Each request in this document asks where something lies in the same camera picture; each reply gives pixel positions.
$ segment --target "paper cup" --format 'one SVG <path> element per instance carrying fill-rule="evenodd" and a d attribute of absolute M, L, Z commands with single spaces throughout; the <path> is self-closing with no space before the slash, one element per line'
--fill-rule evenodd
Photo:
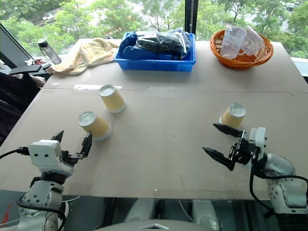
<path fill-rule="evenodd" d="M 86 131 L 92 132 L 95 141 L 107 139 L 111 134 L 111 125 L 104 119 L 96 116 L 94 112 L 84 112 L 78 118 L 78 124 Z"/>
<path fill-rule="evenodd" d="M 237 128 L 241 124 L 245 114 L 246 109 L 244 108 L 244 106 L 238 103 L 232 103 L 229 105 L 223 116 L 220 118 L 219 122 L 221 124 Z"/>
<path fill-rule="evenodd" d="M 112 85 L 101 87 L 100 96 L 111 113 L 118 113 L 126 108 L 126 102 Z"/>

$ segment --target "robotic arm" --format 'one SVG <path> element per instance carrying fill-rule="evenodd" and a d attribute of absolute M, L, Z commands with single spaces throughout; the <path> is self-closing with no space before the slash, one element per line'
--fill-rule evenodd
<path fill-rule="evenodd" d="M 61 131 L 51 140 L 40 140 L 26 148 L 33 165 L 42 173 L 34 178 L 30 190 L 21 197 L 19 205 L 20 223 L 17 231 L 61 231 L 65 215 L 61 212 L 63 184 L 74 172 L 74 165 L 79 159 L 88 156 L 92 145 L 92 134 L 89 132 L 82 142 L 80 153 L 69 154 L 62 151 Z M 62 220 L 58 226 L 58 217 Z"/>
<path fill-rule="evenodd" d="M 265 128 L 252 128 L 249 139 L 246 132 L 239 131 L 224 124 L 214 124 L 221 132 L 240 138 L 231 147 L 229 158 L 214 149 L 202 147 L 214 160 L 233 171 L 235 163 L 251 169 L 249 189 L 258 203 L 269 210 L 266 217 L 275 214 L 282 231 L 308 230 L 308 184 L 304 177 L 295 175 L 293 164 L 284 157 L 266 154 L 267 137 Z M 272 208 L 262 203 L 253 192 L 253 178 L 265 179 L 268 186 Z"/>

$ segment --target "cardboard surface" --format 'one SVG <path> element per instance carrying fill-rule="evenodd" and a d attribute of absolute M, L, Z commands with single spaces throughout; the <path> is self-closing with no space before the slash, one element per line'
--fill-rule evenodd
<path fill-rule="evenodd" d="M 226 68 L 213 55 L 208 41 L 196 41 L 197 62 L 192 72 L 123 71 L 117 63 L 108 63 L 89 67 L 77 76 L 53 74 L 44 87 L 112 84 L 127 90 L 308 92 L 308 85 L 282 44 L 273 42 L 273 46 L 274 55 L 268 62 L 246 70 Z"/>
<path fill-rule="evenodd" d="M 298 175 L 307 171 L 307 93 L 190 91 L 169 88 L 119 90 L 128 106 L 105 108 L 98 90 L 43 89 L 18 121 L 0 153 L 64 130 L 62 150 L 80 151 L 86 135 L 78 116 L 94 111 L 112 125 L 105 141 L 93 141 L 88 158 L 75 166 L 65 194 L 112 197 L 252 199 L 249 169 L 230 172 L 201 146 L 225 155 L 237 140 L 212 126 L 230 103 L 246 107 L 242 127 L 266 127 L 267 153 L 290 159 Z M 39 175 L 30 158 L 12 154 L 0 161 L 0 189 L 27 191 Z M 267 198 L 264 180 L 256 194 Z"/>

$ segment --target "blue plastic basket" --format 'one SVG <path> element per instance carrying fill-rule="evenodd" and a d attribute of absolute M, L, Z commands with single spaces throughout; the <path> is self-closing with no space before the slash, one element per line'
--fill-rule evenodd
<path fill-rule="evenodd" d="M 123 70 L 148 70 L 148 71 L 192 71 L 192 66 L 196 63 L 196 50 L 194 34 L 189 34 L 192 49 L 188 55 L 180 61 L 173 60 L 146 60 L 146 59 L 121 59 L 118 52 L 114 56 L 114 61 L 119 63 Z"/>

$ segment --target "yellow towel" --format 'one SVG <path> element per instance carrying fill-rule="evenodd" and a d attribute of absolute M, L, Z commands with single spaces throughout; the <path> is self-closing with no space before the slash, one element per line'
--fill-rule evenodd
<path fill-rule="evenodd" d="M 62 63 L 47 69 L 49 73 L 60 72 L 77 75 L 88 66 L 105 64 L 113 60 L 118 46 L 102 38 L 93 38 L 78 47 L 74 47 Z"/>

